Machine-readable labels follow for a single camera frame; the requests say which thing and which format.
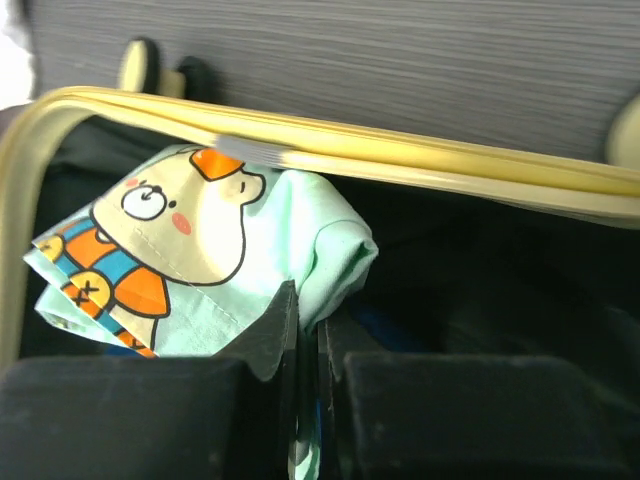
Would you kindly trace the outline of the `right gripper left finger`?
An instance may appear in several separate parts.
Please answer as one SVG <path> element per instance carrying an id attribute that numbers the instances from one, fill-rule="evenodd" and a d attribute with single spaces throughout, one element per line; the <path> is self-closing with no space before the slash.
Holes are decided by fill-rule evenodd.
<path id="1" fill-rule="evenodd" d="M 287 479 L 297 333 L 296 291 L 285 282 L 211 357 L 19 362 L 1 380 L 1 475 Z"/>

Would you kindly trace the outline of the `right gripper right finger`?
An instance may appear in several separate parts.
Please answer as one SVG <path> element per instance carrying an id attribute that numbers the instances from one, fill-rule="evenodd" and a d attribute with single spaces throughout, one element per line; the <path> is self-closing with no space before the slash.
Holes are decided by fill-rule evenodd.
<path id="1" fill-rule="evenodd" d="M 584 374 L 553 357 L 398 353 L 320 323 L 324 479 L 631 479 Z"/>

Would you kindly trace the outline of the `mint green cartoon cloth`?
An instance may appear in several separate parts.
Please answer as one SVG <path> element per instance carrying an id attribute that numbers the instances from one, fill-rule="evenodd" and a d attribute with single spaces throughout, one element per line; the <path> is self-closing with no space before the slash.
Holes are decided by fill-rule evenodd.
<path id="1" fill-rule="evenodd" d="M 33 240 L 57 328 L 138 359 L 218 354 L 292 282 L 297 339 L 365 283 L 370 228 L 325 178 L 171 147 Z"/>

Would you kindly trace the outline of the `blue shirt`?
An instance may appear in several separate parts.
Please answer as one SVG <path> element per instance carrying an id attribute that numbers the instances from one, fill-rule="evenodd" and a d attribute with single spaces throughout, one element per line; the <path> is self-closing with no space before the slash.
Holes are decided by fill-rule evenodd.
<path id="1" fill-rule="evenodd" d="M 348 310 L 356 322 L 382 347 L 393 352 L 425 353 L 428 348 L 383 311 L 363 303 L 352 302 Z"/>

